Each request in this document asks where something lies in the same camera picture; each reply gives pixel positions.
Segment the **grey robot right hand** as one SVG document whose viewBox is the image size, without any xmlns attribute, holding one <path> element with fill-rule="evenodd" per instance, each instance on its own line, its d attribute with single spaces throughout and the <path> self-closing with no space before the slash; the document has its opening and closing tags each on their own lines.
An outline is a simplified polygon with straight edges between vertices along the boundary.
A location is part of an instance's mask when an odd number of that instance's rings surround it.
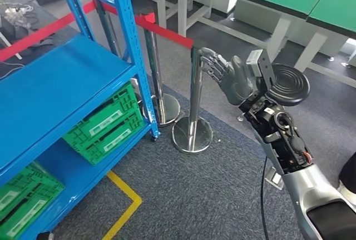
<svg viewBox="0 0 356 240">
<path fill-rule="evenodd" d="M 253 91 L 253 85 L 247 76 L 246 63 L 238 56 L 228 61 L 214 50 L 203 47 L 200 50 L 203 69 L 218 84 L 228 101 L 240 106 Z"/>
</svg>

